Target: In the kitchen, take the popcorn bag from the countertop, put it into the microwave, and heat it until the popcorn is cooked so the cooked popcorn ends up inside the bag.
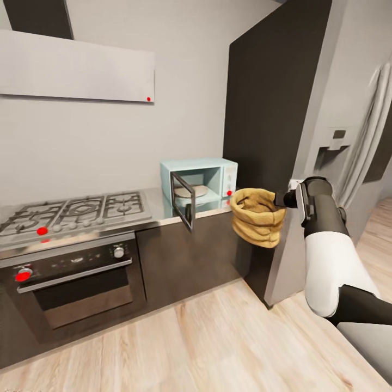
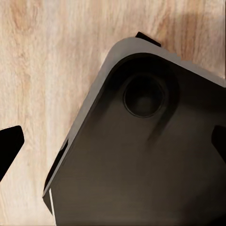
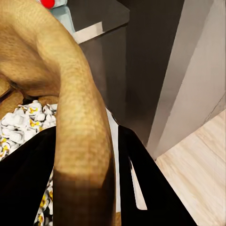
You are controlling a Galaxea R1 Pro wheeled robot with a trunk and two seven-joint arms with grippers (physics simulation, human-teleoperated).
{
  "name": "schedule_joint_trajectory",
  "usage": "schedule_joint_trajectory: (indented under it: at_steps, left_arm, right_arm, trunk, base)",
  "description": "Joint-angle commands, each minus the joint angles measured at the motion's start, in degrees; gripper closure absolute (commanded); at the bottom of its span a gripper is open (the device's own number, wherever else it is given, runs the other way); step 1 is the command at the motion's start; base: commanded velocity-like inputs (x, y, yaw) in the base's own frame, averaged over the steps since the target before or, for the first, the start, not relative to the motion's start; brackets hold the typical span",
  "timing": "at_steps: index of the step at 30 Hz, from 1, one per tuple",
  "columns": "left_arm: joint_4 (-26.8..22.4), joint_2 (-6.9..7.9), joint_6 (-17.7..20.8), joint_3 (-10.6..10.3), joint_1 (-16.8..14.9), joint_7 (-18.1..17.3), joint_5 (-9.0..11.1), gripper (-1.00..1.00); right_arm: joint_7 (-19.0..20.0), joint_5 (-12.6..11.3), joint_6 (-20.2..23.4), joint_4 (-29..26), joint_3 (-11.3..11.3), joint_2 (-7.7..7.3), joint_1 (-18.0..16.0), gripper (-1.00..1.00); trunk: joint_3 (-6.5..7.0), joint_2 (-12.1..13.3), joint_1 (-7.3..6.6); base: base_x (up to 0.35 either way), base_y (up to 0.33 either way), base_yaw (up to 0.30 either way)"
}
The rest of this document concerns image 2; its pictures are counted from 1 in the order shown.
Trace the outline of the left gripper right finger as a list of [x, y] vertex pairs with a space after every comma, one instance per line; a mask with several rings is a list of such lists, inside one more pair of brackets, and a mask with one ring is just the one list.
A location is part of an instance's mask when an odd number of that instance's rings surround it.
[[212, 132], [211, 142], [226, 163], [226, 127], [216, 125]]

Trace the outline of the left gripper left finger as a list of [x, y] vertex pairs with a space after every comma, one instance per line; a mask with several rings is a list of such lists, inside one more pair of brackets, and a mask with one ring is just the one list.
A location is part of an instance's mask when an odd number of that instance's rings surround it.
[[0, 181], [24, 144], [20, 125], [0, 130]]

